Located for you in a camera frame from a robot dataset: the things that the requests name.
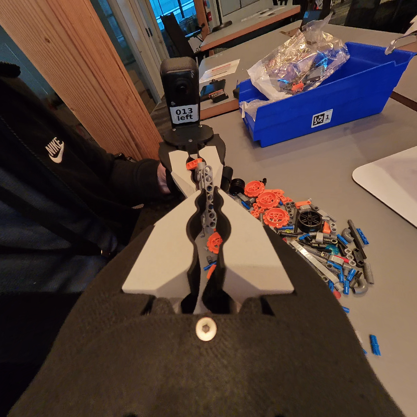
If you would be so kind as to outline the pile of building pieces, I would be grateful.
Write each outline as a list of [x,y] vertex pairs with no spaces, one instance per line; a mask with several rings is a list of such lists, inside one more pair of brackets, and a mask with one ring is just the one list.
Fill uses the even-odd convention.
[[[239,202],[262,226],[270,228],[280,236],[294,251],[301,256],[330,288],[337,299],[342,295],[364,295],[375,284],[373,270],[367,261],[365,247],[369,241],[363,231],[356,227],[351,219],[345,227],[339,227],[336,218],[313,203],[311,198],[293,200],[282,189],[267,188],[280,197],[279,206],[289,214],[288,225],[273,228],[264,224],[263,213],[267,210],[257,206],[257,197],[247,197],[245,194],[228,195]],[[323,226],[320,232],[304,233],[297,227],[300,211],[314,210],[321,214]]]

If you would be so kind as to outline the white paper sheet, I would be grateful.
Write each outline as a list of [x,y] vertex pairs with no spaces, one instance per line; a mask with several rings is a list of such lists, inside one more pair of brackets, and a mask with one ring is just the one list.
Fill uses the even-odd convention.
[[201,75],[199,83],[202,84],[211,80],[221,79],[224,76],[235,73],[239,65],[239,62],[240,59],[237,59],[206,70]]

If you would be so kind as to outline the grey perforated thin beam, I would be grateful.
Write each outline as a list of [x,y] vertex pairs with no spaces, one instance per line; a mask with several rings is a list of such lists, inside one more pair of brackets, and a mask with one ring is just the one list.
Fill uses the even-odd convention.
[[196,180],[199,189],[205,192],[206,208],[202,214],[203,235],[205,237],[211,236],[215,232],[217,215],[214,210],[214,175],[212,167],[206,165],[205,162],[199,161],[196,168]]

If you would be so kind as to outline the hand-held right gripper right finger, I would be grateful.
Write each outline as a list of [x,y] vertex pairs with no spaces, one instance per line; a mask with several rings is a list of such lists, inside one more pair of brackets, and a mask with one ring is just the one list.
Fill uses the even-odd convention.
[[248,298],[286,295],[294,286],[277,253],[283,241],[222,190],[214,191],[218,247],[216,268],[204,289],[211,312],[231,312]]

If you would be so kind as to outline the wooden pillar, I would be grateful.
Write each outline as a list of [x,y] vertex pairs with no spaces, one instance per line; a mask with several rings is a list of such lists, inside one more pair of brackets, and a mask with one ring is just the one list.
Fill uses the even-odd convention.
[[107,152],[159,159],[162,138],[90,1],[2,0],[1,26]]

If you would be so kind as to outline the black spoked wheel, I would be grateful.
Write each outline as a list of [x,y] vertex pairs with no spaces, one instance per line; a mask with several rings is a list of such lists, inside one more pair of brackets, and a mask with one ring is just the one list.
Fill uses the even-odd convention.
[[323,218],[317,211],[305,210],[299,212],[297,227],[301,232],[320,232],[322,230],[322,226]]

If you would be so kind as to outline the blue shirt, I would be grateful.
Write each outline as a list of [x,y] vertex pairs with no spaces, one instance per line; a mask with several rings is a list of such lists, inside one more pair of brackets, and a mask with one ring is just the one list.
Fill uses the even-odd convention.
[[[120,249],[117,237],[83,208],[49,199],[31,185],[1,168],[1,187],[21,197],[48,218],[59,221],[77,235],[112,252]],[[107,264],[102,255],[82,256],[67,251],[70,243],[26,218],[1,201],[1,293],[77,293],[85,290]]]

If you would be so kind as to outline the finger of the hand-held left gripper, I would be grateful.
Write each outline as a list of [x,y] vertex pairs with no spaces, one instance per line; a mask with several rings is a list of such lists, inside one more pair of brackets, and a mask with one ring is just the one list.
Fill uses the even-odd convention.
[[203,159],[206,166],[212,168],[211,178],[213,185],[220,188],[224,165],[221,163],[217,148],[215,146],[206,146],[199,151],[199,157]]
[[192,172],[186,168],[188,158],[189,154],[186,151],[175,150],[169,152],[171,176],[186,198],[196,192],[196,185],[192,179]]

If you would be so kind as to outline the black office chair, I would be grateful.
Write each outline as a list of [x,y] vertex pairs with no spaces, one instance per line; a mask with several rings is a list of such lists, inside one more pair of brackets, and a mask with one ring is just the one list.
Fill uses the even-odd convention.
[[173,45],[179,53],[179,57],[190,57],[195,60],[195,52],[185,37],[173,13],[162,15],[161,21],[169,35]]

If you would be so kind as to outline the white book stand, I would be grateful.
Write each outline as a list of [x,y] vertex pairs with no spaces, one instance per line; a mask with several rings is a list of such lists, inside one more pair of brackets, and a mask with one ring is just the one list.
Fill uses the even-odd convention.
[[416,57],[383,112],[361,123],[365,162],[353,171],[353,180],[416,226]]

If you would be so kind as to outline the person's left hand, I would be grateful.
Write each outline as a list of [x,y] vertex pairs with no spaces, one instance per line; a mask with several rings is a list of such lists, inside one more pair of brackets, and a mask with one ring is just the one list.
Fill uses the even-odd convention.
[[170,189],[167,185],[167,179],[166,179],[166,168],[162,165],[162,163],[159,163],[158,169],[157,169],[157,180],[159,189],[162,194],[168,195],[170,194]]

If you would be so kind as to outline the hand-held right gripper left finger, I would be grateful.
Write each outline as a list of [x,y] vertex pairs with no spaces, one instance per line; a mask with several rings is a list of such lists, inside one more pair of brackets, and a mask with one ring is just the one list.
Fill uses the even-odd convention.
[[179,302],[182,313],[194,313],[201,281],[195,241],[205,208],[205,192],[196,191],[141,233],[146,240],[122,285],[124,293],[167,298]]

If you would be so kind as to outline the person's left forearm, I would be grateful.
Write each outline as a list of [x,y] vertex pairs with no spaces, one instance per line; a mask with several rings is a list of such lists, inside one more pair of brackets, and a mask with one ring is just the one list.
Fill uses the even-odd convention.
[[162,200],[157,180],[159,161],[142,159],[132,162],[122,159],[113,161],[108,186],[127,206],[133,207]]

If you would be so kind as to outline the clear plastic bag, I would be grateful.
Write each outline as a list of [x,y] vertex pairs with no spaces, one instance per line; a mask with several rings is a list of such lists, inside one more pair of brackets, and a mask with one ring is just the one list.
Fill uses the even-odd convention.
[[252,85],[275,102],[318,87],[350,58],[347,45],[324,31],[333,12],[312,20],[247,70]]

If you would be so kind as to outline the black blue electronic board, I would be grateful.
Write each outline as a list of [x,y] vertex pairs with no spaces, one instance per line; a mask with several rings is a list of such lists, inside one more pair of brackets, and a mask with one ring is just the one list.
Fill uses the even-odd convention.
[[209,99],[209,95],[216,91],[223,90],[226,84],[226,79],[212,80],[209,84],[202,87],[200,92],[200,100],[206,101]]

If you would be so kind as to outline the blue storage bin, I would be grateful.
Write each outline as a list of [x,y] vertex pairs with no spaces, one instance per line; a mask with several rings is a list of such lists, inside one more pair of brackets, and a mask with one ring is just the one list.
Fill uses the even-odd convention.
[[320,86],[259,108],[243,122],[267,147],[382,112],[415,52],[347,42],[347,63]]

